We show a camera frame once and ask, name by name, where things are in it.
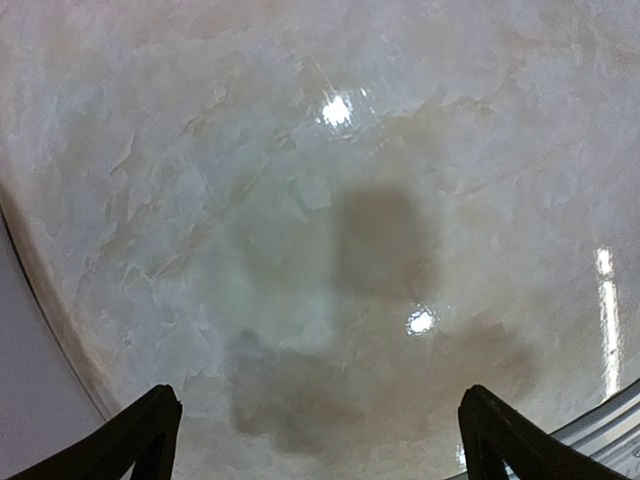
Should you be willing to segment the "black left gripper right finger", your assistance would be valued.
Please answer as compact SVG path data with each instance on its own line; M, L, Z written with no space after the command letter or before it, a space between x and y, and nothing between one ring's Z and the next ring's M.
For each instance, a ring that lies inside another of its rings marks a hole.
M585 456L481 385L458 407L466 471L459 479L629 479Z

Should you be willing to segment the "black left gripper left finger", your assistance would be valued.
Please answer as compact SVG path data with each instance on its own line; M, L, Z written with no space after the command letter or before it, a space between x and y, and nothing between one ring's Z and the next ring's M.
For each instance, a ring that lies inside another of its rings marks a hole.
M19 479L169 479L183 412L157 385L76 444L12 476Z

